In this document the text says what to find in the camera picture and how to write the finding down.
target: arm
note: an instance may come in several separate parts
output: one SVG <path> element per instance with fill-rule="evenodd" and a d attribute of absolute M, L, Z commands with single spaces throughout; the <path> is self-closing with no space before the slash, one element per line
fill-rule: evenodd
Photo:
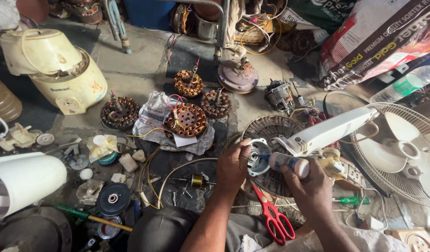
<path fill-rule="evenodd" d="M 215 189 L 180 251 L 224 251 L 232 204 L 247 175 L 250 140 L 234 144 L 218 158 Z"/>
<path fill-rule="evenodd" d="M 318 235 L 324 251 L 359 252 L 335 220 L 332 204 L 331 180 L 315 159 L 309 159 L 310 173 L 299 180 L 287 166 L 282 167 L 285 181 L 308 225 Z"/>

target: scissors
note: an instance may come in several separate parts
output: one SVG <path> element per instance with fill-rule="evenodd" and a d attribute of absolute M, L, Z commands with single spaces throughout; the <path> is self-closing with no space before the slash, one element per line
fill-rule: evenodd
<path fill-rule="evenodd" d="M 254 188 L 255 193 L 257 194 L 257 198 L 260 201 L 260 204 L 262 204 L 262 215 L 266 216 L 266 222 L 267 222 L 267 229 L 268 232 L 271 234 L 274 241 L 279 244 L 280 246 L 285 245 L 285 242 L 287 240 L 294 239 L 294 230 L 293 227 L 290 224 L 290 221 L 287 219 L 287 217 L 280 213 L 277 210 L 277 207 L 275 207 L 273 204 L 271 204 L 268 200 L 268 198 L 263 194 L 260 189 L 257 188 L 255 183 L 251 180 L 252 187 Z M 291 235 L 286 231 L 284 225 L 280 221 L 280 219 L 285 220 L 288 227 L 290 228 Z M 274 229 L 276 230 L 276 233 L 279 234 L 279 238 L 274 234 L 274 232 L 271 230 L 270 222 L 274 226 Z"/>

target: hand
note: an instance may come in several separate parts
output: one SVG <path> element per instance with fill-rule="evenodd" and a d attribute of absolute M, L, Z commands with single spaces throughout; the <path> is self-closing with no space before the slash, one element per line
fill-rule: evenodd
<path fill-rule="evenodd" d="M 319 226 L 336 223 L 332 205 L 332 182 L 317 160 L 307 159 L 310 173 L 305 179 L 299 180 L 293 170 L 286 165 L 282 167 L 282 172 L 301 213 L 307 218 L 308 224 L 316 230 Z"/>
<path fill-rule="evenodd" d="M 230 146 L 218 158 L 216 168 L 216 189 L 233 193 L 238 192 L 248 174 L 248 159 L 252 146 L 248 145 L 250 138 Z"/>

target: glue tube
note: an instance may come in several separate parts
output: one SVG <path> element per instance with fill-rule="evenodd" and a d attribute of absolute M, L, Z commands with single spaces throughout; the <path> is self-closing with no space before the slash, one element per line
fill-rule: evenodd
<path fill-rule="evenodd" d="M 290 169 L 298 176 L 299 179 L 307 177 L 310 171 L 310 166 L 307 159 L 285 155 L 279 152 L 274 152 L 271 155 L 261 156 L 268 161 L 270 168 L 278 172 L 282 172 L 280 166 L 288 165 Z"/>

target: fan blade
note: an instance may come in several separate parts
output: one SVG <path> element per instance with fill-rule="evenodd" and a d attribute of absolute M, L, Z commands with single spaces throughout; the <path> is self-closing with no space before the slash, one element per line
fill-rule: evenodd
<path fill-rule="evenodd" d="M 410 161 L 409 164 L 417 166 L 421 170 L 422 175 L 420 175 L 419 181 L 425 193 L 430 196 L 430 153 L 420 152 L 420 158 Z"/>
<path fill-rule="evenodd" d="M 357 134 L 357 140 L 363 138 L 364 135 Z M 358 146 L 369 163 L 381 171 L 389 173 L 399 172 L 406 164 L 407 158 L 398 156 L 393 152 L 391 147 L 384 146 L 373 140 L 366 139 L 360 141 L 358 142 Z"/>
<path fill-rule="evenodd" d="M 385 112 L 384 116 L 392 133 L 398 140 L 411 142 L 420 135 L 419 129 L 402 117 L 392 112 Z"/>

